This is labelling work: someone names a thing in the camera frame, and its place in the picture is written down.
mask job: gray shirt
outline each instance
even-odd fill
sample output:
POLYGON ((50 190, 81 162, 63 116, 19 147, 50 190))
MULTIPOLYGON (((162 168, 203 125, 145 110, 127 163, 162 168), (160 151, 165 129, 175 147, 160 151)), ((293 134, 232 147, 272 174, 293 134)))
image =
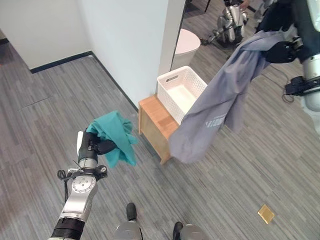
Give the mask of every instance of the gray shirt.
POLYGON ((241 129, 249 84, 269 65, 261 51, 281 41, 281 32, 260 31, 237 47, 170 136, 171 156, 183 163, 197 162, 223 124, 235 132, 241 129))

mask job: basket handle hole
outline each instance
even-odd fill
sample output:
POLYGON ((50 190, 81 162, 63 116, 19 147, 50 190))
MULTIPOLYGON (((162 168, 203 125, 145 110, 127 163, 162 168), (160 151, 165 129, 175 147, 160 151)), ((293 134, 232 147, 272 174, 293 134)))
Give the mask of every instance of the basket handle hole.
POLYGON ((169 81, 171 81, 171 80, 174 80, 174 79, 176 79, 176 78, 178 78, 178 77, 179 77, 178 75, 173 76, 173 77, 170 77, 170 78, 168 78, 167 80, 165 80, 165 82, 167 83, 167 82, 169 82, 169 81))

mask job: green towel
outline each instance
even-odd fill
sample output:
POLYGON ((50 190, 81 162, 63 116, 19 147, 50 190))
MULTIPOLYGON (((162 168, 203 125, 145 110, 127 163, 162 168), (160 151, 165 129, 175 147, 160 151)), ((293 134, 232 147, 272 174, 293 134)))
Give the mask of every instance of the green towel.
POLYGON ((86 131, 97 134, 102 141, 112 140, 116 144, 117 147, 105 155, 110 168, 117 165, 119 160, 136 165, 135 152, 131 144, 138 143, 138 140, 131 135, 132 123, 123 118, 118 111, 96 118, 86 131))

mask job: wooden nightstand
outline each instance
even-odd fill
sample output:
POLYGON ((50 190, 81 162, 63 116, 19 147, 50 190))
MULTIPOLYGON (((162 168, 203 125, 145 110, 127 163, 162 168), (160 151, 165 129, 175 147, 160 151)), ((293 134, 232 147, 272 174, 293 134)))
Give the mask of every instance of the wooden nightstand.
POLYGON ((170 158, 168 139, 179 127, 156 95, 139 102, 139 134, 144 134, 165 164, 170 158))

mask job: white laundry basket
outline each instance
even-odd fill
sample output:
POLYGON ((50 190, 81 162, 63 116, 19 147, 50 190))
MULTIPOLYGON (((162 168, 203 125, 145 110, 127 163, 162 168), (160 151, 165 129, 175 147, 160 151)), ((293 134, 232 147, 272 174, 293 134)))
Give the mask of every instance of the white laundry basket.
POLYGON ((167 72, 157 82, 157 97, 178 124, 207 87, 189 66, 167 72))

